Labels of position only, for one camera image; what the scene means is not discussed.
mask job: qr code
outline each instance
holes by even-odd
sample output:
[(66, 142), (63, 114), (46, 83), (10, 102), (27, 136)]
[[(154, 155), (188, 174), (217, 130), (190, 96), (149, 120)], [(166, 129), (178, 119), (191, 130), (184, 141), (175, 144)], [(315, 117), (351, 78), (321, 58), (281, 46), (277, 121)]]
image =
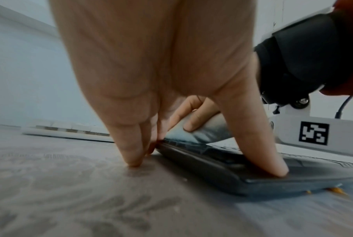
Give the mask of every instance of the qr code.
[(299, 141), (327, 146), (329, 129), (326, 123), (301, 122)]

